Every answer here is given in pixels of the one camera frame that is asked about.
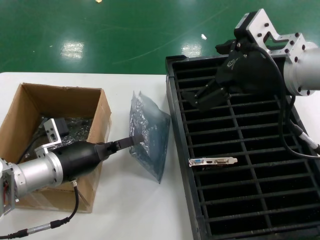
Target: white table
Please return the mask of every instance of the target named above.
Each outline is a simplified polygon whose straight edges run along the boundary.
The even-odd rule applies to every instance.
[[[133,91],[142,91],[169,113],[164,75],[1,73],[0,124],[20,83],[103,88],[112,114],[109,141],[129,134]],[[63,219],[68,212],[15,209],[0,222],[0,236]],[[32,234],[29,240],[191,240],[192,231],[176,144],[170,127],[161,184],[122,150],[103,163],[92,213],[77,213],[56,229]]]

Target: clear plastic bag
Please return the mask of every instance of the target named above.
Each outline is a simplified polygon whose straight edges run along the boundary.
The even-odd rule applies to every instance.
[[[170,115],[141,92],[133,93],[130,110],[130,136],[142,134],[144,142],[130,147],[130,154],[160,183],[166,162]]]

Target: black grid tray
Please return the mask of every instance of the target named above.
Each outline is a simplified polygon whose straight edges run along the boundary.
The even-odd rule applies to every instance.
[[[277,96],[232,94],[225,104],[203,113],[183,99],[181,92],[197,92],[223,61],[185,56],[166,60],[167,96],[194,239],[318,235],[319,166],[282,147]],[[313,154],[283,128],[292,149]],[[188,159],[199,157],[235,157],[238,163],[190,168]]]

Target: cylindrical joint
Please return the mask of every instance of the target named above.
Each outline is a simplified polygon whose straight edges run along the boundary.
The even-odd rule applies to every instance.
[[[17,198],[43,187],[58,186],[63,180],[62,166],[52,152],[44,157],[14,165],[13,170]]]
[[[320,48],[312,42],[305,44],[305,50],[297,61],[284,63],[283,77],[286,88],[292,95],[308,96],[320,90]]]

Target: cardboard box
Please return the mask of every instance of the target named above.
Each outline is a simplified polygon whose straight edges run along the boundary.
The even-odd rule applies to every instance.
[[[87,141],[108,140],[111,110],[103,89],[21,84],[0,128],[0,156],[15,163],[30,143],[41,122],[41,116],[93,118]],[[101,164],[95,171],[78,179],[80,212],[91,213]],[[57,188],[37,190],[17,203],[28,209],[73,211],[75,193],[71,183]]]

